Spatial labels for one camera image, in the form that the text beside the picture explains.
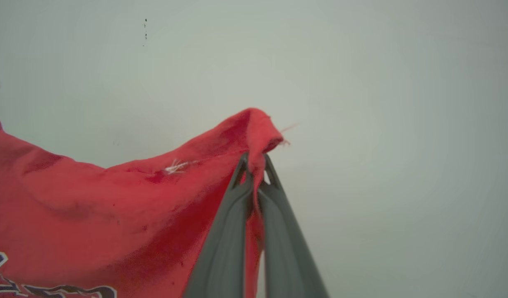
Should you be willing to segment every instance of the red cloth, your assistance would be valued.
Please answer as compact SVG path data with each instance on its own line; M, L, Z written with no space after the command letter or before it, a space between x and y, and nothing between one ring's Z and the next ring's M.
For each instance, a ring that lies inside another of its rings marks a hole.
M250 152L259 185L262 154L281 141L265 113L248 109L169 153L100 168L44 151L0 124L0 252L8 258L0 285L14 282L30 297L27 289L45 297L181 297L239 157ZM189 163L169 174L174 160ZM247 224L248 298L262 241L257 210Z

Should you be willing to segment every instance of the pale green background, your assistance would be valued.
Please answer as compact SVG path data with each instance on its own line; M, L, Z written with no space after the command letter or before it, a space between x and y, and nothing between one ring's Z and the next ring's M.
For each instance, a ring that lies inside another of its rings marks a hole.
M508 298L508 0L0 0L0 81L99 166L259 107L332 298Z

